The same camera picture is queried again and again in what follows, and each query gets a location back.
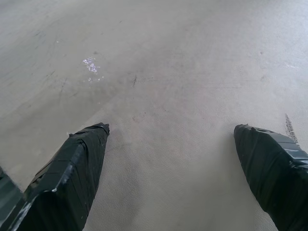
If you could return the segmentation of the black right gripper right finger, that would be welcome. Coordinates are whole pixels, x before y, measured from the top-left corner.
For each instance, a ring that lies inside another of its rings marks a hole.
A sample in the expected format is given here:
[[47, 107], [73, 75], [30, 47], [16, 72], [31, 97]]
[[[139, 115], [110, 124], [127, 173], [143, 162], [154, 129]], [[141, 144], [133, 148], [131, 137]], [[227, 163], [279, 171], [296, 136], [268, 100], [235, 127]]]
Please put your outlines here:
[[234, 129], [250, 190], [278, 231], [308, 231], [308, 153], [291, 138], [249, 125]]

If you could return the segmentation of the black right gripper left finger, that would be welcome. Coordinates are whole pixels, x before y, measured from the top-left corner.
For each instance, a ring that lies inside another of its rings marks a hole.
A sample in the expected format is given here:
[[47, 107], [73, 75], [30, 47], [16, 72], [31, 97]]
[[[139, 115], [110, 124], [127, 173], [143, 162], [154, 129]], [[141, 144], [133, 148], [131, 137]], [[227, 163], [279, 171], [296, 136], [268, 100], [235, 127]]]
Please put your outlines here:
[[98, 190], [109, 124], [68, 139], [35, 175], [0, 231], [82, 231]]

